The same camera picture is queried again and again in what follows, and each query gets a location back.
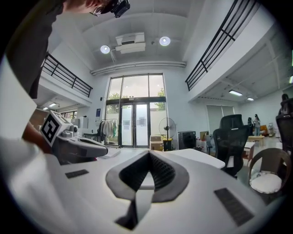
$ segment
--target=glass door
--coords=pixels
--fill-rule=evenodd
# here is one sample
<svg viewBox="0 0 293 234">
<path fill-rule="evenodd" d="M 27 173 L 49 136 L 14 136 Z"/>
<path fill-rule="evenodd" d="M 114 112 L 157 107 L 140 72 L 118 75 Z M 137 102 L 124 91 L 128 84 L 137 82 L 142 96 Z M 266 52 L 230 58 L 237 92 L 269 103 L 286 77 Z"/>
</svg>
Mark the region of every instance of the glass door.
<svg viewBox="0 0 293 234">
<path fill-rule="evenodd" d="M 133 136 L 133 105 L 123 104 L 120 109 L 121 123 L 121 145 L 132 148 L 134 146 Z"/>
<path fill-rule="evenodd" d="M 148 148 L 151 133 L 149 104 L 135 104 L 135 148 Z"/>
</svg>

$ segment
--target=round seat cushion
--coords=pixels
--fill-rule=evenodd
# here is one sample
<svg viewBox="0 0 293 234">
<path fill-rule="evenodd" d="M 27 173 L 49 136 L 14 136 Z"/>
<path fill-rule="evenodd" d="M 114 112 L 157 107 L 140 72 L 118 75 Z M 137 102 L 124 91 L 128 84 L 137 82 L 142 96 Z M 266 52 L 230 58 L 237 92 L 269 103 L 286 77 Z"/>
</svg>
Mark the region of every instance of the round seat cushion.
<svg viewBox="0 0 293 234">
<path fill-rule="evenodd" d="M 275 174 L 259 172 L 256 178 L 250 180 L 250 186 L 265 194 L 278 192 L 281 188 L 282 180 Z"/>
</svg>

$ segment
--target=recessed light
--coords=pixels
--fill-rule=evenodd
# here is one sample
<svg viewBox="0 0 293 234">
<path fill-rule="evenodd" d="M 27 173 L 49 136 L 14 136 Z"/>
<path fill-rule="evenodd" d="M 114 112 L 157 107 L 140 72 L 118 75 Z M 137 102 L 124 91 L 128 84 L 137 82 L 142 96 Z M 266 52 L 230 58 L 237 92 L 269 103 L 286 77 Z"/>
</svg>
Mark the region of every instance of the recessed light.
<svg viewBox="0 0 293 234">
<path fill-rule="evenodd" d="M 162 38 L 160 39 L 160 44 L 161 44 L 162 46 L 168 46 L 168 45 L 170 44 L 170 42 L 171 42 L 171 40 L 170 40 L 169 37 L 162 37 Z"/>
<path fill-rule="evenodd" d="M 238 92 L 236 92 L 234 90 L 230 90 L 229 93 L 237 95 L 237 96 L 242 96 L 242 93 L 238 93 Z"/>
<path fill-rule="evenodd" d="M 102 46 L 101 47 L 101 52 L 104 53 L 104 54 L 109 53 L 110 52 L 109 46 L 106 46 L 106 45 Z"/>
</svg>

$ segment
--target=brown chair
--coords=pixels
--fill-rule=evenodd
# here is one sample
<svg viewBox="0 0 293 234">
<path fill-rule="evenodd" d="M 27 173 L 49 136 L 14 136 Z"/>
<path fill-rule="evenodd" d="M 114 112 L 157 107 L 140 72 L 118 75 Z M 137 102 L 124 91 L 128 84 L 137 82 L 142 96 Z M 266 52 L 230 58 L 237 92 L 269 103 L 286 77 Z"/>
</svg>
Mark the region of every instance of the brown chair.
<svg viewBox="0 0 293 234">
<path fill-rule="evenodd" d="M 262 158 L 262 162 L 261 162 L 260 172 L 256 174 L 256 178 L 251 179 L 252 167 L 261 158 Z M 278 169 L 279 169 L 282 162 L 284 162 L 287 167 L 286 175 L 283 180 L 281 180 L 281 178 L 279 178 L 279 176 L 277 175 Z M 256 190 L 258 193 L 262 193 L 262 194 L 277 193 L 277 192 L 281 191 L 283 189 L 283 187 L 286 185 L 286 183 L 289 179 L 290 173 L 291 173 L 291 168 L 292 168 L 292 165 L 291 165 L 290 157 L 285 151 L 283 151 L 281 149 L 277 149 L 277 148 L 264 149 L 263 151 L 259 152 L 252 159 L 252 161 L 250 163 L 250 170 L 249 170 L 249 177 L 248 177 L 250 186 L 252 189 Z M 260 177 L 262 177 L 262 176 L 266 176 L 266 178 L 269 178 L 270 182 L 272 183 L 272 184 L 269 184 L 269 183 L 267 184 L 268 187 L 265 188 L 267 190 L 262 190 L 265 187 L 265 185 L 264 185 L 265 180 L 263 180 L 265 178 L 263 177 L 262 179 L 260 179 Z M 255 179 L 257 179 L 259 181 L 258 185 L 260 185 L 261 188 L 255 187 L 257 185 Z"/>
</svg>

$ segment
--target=balcony railing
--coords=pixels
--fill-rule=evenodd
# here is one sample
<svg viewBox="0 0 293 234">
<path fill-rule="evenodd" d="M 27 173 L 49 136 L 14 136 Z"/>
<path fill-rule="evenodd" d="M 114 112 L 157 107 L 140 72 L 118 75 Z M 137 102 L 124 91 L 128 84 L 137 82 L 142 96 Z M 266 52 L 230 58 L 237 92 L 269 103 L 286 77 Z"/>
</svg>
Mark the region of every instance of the balcony railing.
<svg viewBox="0 0 293 234">
<path fill-rule="evenodd" d="M 74 75 L 49 53 L 46 55 L 43 71 L 84 96 L 90 96 L 92 87 Z"/>
<path fill-rule="evenodd" d="M 256 0 L 234 0 L 216 35 L 185 81 L 189 91 L 233 44 L 259 6 L 260 4 Z"/>
</svg>

